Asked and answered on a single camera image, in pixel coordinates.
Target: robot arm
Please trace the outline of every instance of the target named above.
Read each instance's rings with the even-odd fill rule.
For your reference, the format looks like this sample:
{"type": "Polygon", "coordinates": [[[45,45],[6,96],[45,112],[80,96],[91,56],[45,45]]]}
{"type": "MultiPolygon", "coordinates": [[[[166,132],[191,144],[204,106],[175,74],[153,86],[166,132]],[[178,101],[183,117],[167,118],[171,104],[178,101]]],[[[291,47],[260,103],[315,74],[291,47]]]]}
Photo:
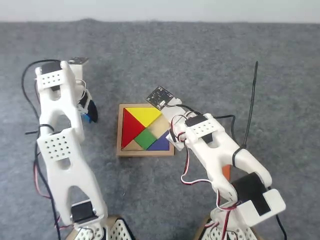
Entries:
{"type": "Polygon", "coordinates": [[[46,63],[35,70],[41,104],[40,125],[50,125],[54,129],[62,115],[69,119],[71,125],[59,132],[54,132],[50,127],[41,127],[37,143],[46,165],[55,206],[63,223],[73,225],[75,229],[89,228],[92,230],[92,239],[98,240],[104,236],[107,206],[80,146],[85,139],[81,113],[88,114],[91,111],[92,115],[97,110],[95,106],[92,108],[94,103],[90,93],[76,80],[75,74],[79,77],[79,71],[82,78],[82,69],[72,69],[66,61],[46,63]],[[82,95],[86,95],[86,98],[81,103],[83,97],[78,97],[82,95]],[[72,204],[69,193],[72,186],[79,187],[88,200],[72,204]]]}
{"type": "Polygon", "coordinates": [[[251,227],[286,208],[277,190],[266,190],[272,184],[271,175],[248,150],[241,149],[233,162],[233,155],[240,146],[211,114],[186,112],[181,100],[162,87],[154,90],[147,101],[161,110],[172,123],[172,133],[166,138],[179,151],[185,146],[191,149],[199,159],[213,190],[228,200],[229,205],[243,202],[233,211],[238,213],[242,222],[251,227]],[[183,142],[176,138],[179,133],[184,133],[183,142]],[[248,177],[231,184],[222,172],[222,167],[226,165],[234,165],[247,172],[248,177]]]}

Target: blue triangle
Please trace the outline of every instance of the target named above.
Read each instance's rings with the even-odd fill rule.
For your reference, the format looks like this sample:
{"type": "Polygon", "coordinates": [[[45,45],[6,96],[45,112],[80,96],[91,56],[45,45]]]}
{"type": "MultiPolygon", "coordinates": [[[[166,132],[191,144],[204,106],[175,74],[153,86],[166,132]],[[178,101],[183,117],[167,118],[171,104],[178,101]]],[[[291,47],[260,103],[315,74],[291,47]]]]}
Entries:
{"type": "Polygon", "coordinates": [[[169,131],[166,131],[147,149],[147,151],[169,151],[169,141],[166,139],[168,134],[169,131]]]}

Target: tangram puzzle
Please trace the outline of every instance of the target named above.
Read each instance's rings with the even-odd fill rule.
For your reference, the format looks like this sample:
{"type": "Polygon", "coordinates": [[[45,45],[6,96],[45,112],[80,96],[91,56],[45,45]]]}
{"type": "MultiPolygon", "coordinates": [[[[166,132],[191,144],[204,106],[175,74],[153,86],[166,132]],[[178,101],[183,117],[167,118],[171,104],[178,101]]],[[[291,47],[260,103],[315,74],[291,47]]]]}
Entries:
{"type": "Polygon", "coordinates": [[[117,132],[118,156],[173,156],[166,139],[170,124],[151,104],[120,104],[117,132]]]}

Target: wooden puzzle frame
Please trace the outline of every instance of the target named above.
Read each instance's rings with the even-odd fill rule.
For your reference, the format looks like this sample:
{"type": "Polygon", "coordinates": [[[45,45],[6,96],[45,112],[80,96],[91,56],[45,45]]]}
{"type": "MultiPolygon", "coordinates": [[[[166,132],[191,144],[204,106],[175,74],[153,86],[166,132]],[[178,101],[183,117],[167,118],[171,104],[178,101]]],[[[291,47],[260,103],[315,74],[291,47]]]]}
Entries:
{"type": "Polygon", "coordinates": [[[174,156],[175,147],[169,143],[169,150],[157,150],[157,151],[123,151],[121,149],[122,142],[122,130],[123,130],[123,119],[125,108],[153,108],[149,103],[134,103],[134,104],[119,104],[118,112],[118,127],[117,127],[117,138],[116,138],[116,155],[119,157],[162,157],[162,156],[174,156]]]}

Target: red triangle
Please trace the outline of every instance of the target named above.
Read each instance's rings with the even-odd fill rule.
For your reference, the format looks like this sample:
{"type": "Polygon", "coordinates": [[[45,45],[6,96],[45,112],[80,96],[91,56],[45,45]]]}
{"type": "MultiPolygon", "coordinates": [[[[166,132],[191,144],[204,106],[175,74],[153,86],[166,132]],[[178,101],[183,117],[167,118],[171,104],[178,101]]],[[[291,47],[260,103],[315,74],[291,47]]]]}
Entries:
{"type": "Polygon", "coordinates": [[[121,148],[127,146],[144,129],[145,127],[134,116],[132,116],[127,109],[124,108],[121,148]]]}

